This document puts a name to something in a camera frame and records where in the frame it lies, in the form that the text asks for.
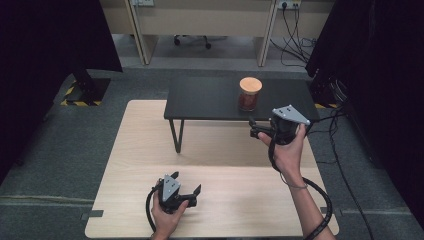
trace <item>floor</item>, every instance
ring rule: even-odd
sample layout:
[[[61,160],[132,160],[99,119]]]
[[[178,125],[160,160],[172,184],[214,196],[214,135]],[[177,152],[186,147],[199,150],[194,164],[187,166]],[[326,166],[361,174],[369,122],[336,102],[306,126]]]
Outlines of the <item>floor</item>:
[[[273,44],[269,45],[265,66],[259,67],[251,37],[209,37],[212,48],[206,49],[202,37],[180,37],[181,44],[174,45],[173,36],[162,36],[156,45],[149,65],[142,65],[135,40],[130,35],[114,34],[113,39],[121,64],[127,68],[172,68],[172,69],[205,69],[205,70],[236,70],[236,71],[281,71],[306,73],[304,61],[289,53],[281,51]],[[273,39],[275,44],[284,48],[286,43],[283,38]],[[297,50],[293,41],[286,40],[289,44],[286,50]],[[296,39],[304,56],[313,50],[310,39]]]
[[[60,106],[61,94],[68,90],[73,79],[65,80],[48,121],[37,131],[27,150],[25,164],[12,169],[0,186],[0,239],[86,239],[87,214],[96,197],[126,104],[132,99],[166,99],[166,86],[172,74],[243,76],[247,72],[263,72],[281,74],[282,78],[312,80],[304,69],[304,61],[289,53],[281,57],[281,51],[273,45],[270,45],[265,66],[258,67],[250,38],[211,37],[212,48],[208,50],[199,37],[181,38],[181,45],[175,46],[173,36],[164,36],[149,65],[141,64],[131,36],[113,35],[113,39],[124,74],[94,74],[94,77],[112,78],[104,102],[98,107]],[[284,47],[283,39],[273,41]],[[310,43],[305,39],[302,44],[308,53],[313,50],[308,47]],[[320,109],[319,113],[324,118],[331,111]],[[338,239],[370,239],[340,168],[334,164],[329,125],[328,120],[314,125],[315,133],[308,138],[335,207],[341,229]],[[370,163],[345,117],[339,118],[334,142],[374,239],[424,239],[422,229],[387,173]]]

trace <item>yellow and black tape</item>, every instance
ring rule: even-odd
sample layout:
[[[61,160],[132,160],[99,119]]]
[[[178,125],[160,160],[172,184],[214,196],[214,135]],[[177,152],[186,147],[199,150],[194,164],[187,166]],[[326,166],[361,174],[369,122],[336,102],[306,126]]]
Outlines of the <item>yellow and black tape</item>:
[[[74,81],[69,89],[66,91],[65,96],[63,97],[62,102],[60,103],[61,106],[78,106],[78,107],[89,107],[89,106],[99,106],[102,101],[95,100],[95,101],[87,101],[87,100],[69,100],[69,96],[71,93],[75,90],[75,87],[77,86],[77,82]]]

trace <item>person's right hand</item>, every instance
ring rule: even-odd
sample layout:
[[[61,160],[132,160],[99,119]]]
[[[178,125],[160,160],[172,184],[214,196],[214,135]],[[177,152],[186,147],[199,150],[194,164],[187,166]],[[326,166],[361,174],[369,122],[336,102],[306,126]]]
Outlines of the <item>person's right hand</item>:
[[[303,186],[302,175],[300,173],[300,160],[303,150],[303,140],[306,128],[304,124],[299,125],[295,139],[287,145],[275,145],[274,160],[278,169],[286,180],[293,185]],[[271,138],[265,133],[258,134],[259,139],[269,146]]]

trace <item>gray carpet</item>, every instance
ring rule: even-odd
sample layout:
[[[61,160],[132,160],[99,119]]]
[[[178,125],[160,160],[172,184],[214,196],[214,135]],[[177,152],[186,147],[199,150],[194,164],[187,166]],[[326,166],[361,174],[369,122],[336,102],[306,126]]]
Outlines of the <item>gray carpet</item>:
[[[278,71],[125,68],[124,73],[90,73],[112,79],[101,105],[60,106],[73,78],[65,80],[23,155],[24,165],[14,166],[0,187],[0,239],[86,239],[84,215],[96,197],[126,104],[132,99],[166,99],[169,81],[175,76],[307,79],[304,73]],[[319,109],[323,118],[331,111]],[[327,132],[330,121],[315,124],[311,131],[323,132],[311,133],[309,139],[335,208],[338,239],[370,239],[340,169],[333,163]],[[424,239],[386,172],[368,160],[346,117],[338,118],[338,127],[334,140],[340,165],[374,239]]]

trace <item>cylindrical container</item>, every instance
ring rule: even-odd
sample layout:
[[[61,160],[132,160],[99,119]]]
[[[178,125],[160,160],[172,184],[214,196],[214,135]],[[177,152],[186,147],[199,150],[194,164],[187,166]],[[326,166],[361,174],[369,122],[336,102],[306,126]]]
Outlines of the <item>cylindrical container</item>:
[[[246,77],[240,81],[241,93],[238,104],[241,110],[253,111],[255,109],[261,88],[262,83],[256,78]]]

